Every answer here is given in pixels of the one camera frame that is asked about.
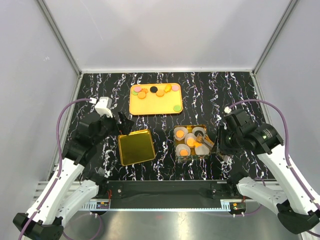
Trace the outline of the gold tin lid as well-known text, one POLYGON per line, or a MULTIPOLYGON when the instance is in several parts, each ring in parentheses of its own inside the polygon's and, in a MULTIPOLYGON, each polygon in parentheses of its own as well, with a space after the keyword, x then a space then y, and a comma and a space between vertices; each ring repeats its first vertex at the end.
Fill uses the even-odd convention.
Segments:
POLYGON ((152 134, 149 129, 133 131, 118 136, 118 148, 122 166, 154 160, 156 157, 152 134))

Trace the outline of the gold square cookie tin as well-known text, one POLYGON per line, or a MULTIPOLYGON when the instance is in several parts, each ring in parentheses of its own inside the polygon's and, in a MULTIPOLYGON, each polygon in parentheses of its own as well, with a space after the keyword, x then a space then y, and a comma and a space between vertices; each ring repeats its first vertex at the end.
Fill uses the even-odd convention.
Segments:
MULTIPOLYGON (((205 129, 206 135, 208 135, 208 133, 207 133, 207 127, 206 127, 205 125, 203 125, 203 124, 201 124, 201 125, 176 125, 175 127, 185 127, 185 128, 187 128, 188 133, 192 133, 192 129, 193 129, 194 127, 202 127, 202 128, 205 129)), ((192 160, 203 160, 203 159, 205 159, 205 158, 207 158, 208 156, 211 155, 211 153, 210 153, 209 155, 196 155, 196 153, 195 153, 195 148, 192 147, 192 148, 190 148, 190 151, 191 151, 190 156, 184 156, 184 157, 182 157, 182 156, 180 156, 180 157, 176 156, 176 147, 177 147, 177 145, 179 145, 179 144, 185 144, 185 139, 183 139, 183 140, 176 140, 175 137, 174 137, 174 129, 173 129, 173 139, 174 139, 174 153, 175 153, 175 161, 176 161, 176 162, 192 161, 192 160)))

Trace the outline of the orange scalloped cookie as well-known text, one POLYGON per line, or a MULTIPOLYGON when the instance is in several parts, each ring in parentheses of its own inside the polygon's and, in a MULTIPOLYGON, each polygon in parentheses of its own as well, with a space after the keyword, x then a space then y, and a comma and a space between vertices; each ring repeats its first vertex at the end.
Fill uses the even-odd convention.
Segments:
POLYGON ((185 133, 183 130, 177 130, 175 133, 176 138, 182 139, 185 136, 185 133))

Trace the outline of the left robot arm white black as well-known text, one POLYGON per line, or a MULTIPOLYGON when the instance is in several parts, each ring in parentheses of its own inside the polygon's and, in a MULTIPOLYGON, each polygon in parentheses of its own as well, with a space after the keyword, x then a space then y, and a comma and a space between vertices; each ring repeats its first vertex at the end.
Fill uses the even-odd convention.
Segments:
POLYGON ((20 230, 21 237, 58 240, 67 222, 86 202, 108 193, 104 174, 89 171, 78 189, 66 196, 76 178, 93 162, 97 146, 103 140, 131 132, 135 123, 122 112, 118 116, 120 120, 91 112, 80 120, 41 195, 25 213, 15 215, 13 224, 20 230))

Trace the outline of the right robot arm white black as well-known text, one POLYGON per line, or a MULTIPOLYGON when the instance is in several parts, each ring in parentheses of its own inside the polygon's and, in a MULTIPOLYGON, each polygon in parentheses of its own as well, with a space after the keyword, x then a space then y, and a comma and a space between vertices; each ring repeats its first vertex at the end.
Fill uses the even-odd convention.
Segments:
POLYGON ((319 195, 302 176, 288 156, 285 143, 268 123, 257 125, 243 109, 225 109, 225 125, 218 128, 215 152, 230 159, 244 151, 252 152, 275 177, 282 191, 277 192, 255 182, 244 173, 228 179, 227 192, 232 198, 241 195, 255 200, 277 215, 291 233, 310 231, 320 222, 319 195))

